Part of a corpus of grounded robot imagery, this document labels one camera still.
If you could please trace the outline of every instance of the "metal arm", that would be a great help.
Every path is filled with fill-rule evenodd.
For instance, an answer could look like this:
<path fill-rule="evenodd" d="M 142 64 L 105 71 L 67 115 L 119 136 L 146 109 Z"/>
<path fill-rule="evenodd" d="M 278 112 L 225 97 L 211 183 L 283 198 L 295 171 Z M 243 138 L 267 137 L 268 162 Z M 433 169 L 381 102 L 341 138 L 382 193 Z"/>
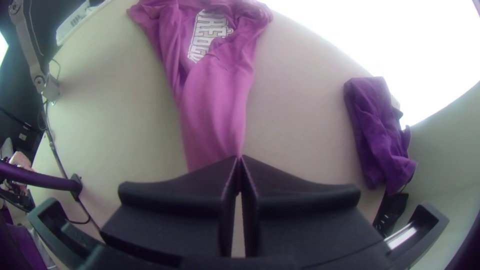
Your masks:
<path fill-rule="evenodd" d="M 42 67 L 35 48 L 38 48 L 35 34 L 35 43 L 32 42 L 27 20 L 25 18 L 26 5 L 24 0 L 13 0 L 8 12 L 10 19 L 15 25 L 18 40 L 20 41 L 21 49 L 25 55 L 28 66 L 30 67 L 30 77 L 36 87 L 37 92 L 42 94 L 47 100 L 55 101 L 60 95 L 59 83 L 49 72 L 46 66 L 42 71 Z"/>

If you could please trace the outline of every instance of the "pink t-shirt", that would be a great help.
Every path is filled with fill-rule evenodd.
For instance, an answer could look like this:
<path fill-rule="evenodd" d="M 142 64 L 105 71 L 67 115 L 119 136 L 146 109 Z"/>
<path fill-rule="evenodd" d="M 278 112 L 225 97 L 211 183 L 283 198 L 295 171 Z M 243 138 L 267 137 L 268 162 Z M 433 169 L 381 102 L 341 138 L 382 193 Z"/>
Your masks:
<path fill-rule="evenodd" d="M 127 10 L 162 61 L 189 171 L 240 155 L 257 39 L 272 20 L 254 0 L 140 0 Z"/>

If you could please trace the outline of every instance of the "black cable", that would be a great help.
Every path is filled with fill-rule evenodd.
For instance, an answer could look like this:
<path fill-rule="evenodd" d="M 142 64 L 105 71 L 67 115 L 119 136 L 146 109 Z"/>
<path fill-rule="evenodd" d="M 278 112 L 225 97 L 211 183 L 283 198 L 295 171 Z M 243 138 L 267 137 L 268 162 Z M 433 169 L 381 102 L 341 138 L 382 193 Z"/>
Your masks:
<path fill-rule="evenodd" d="M 86 221 L 83 221 L 83 222 L 79 222 L 79 221 L 71 221 L 70 219 L 67 219 L 66 221 L 72 223 L 72 224 L 78 224 L 78 225 L 85 225 L 85 224 L 88 224 L 90 221 L 92 220 L 92 216 L 91 215 L 88 215 L 88 219 Z"/>
<path fill-rule="evenodd" d="M 60 172 L 61 174 L 63 175 L 63 178 L 65 179 L 69 179 L 68 176 L 67 176 L 67 173 L 65 172 L 65 168 L 64 166 L 62 165 L 62 162 L 60 161 L 60 157 L 57 153 L 57 148 L 55 147 L 55 142 L 54 142 L 54 139 L 53 139 L 53 136 L 52 136 L 52 131 L 50 129 L 50 122 L 49 122 L 49 115 L 48 115 L 48 109 L 49 109 L 49 104 L 48 104 L 48 100 L 45 101 L 43 103 L 44 105 L 46 104 L 45 106 L 45 116 L 44 116 L 44 122 L 45 122 L 45 132 L 48 136 L 48 140 L 49 140 L 49 143 L 50 143 L 50 149 L 53 153 L 53 156 L 57 162 L 57 165 L 58 165 L 58 168 L 60 169 Z M 86 221 L 71 221 L 69 219 L 66 219 L 68 222 L 72 223 L 72 224 L 77 224 L 77 225 L 85 225 L 85 224 L 88 224 L 88 223 L 92 223 L 97 230 L 100 231 L 100 227 L 98 226 L 98 224 L 92 219 L 92 216 L 90 215 L 90 213 L 88 212 L 87 208 L 85 208 L 84 204 L 82 203 L 82 201 L 80 199 L 77 200 L 77 203 L 81 206 L 81 208 L 83 209 L 83 211 L 85 212 L 85 214 L 88 216 L 87 220 Z"/>

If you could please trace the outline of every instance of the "purple towel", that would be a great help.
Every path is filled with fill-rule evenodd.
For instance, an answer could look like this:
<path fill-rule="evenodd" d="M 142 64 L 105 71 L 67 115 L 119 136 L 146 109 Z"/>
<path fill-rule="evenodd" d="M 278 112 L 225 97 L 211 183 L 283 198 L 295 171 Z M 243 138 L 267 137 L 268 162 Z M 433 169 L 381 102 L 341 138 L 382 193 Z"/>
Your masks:
<path fill-rule="evenodd" d="M 344 84 L 344 101 L 368 188 L 385 183 L 386 193 L 395 194 L 417 163 L 409 159 L 410 128 L 402 131 L 403 113 L 392 106 L 387 83 L 383 77 L 352 78 Z"/>

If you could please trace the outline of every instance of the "white wall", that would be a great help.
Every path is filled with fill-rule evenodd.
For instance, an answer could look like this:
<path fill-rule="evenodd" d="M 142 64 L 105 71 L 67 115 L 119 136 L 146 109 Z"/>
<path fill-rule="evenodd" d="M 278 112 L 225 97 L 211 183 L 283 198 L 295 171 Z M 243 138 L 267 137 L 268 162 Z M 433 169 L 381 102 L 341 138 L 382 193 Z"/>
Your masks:
<path fill-rule="evenodd" d="M 444 269 L 479 212 L 479 103 L 480 83 L 411 128 L 409 154 L 418 167 L 404 190 L 410 197 L 396 229 L 405 225 L 415 207 L 425 201 L 450 219 L 443 234 L 413 269 Z"/>

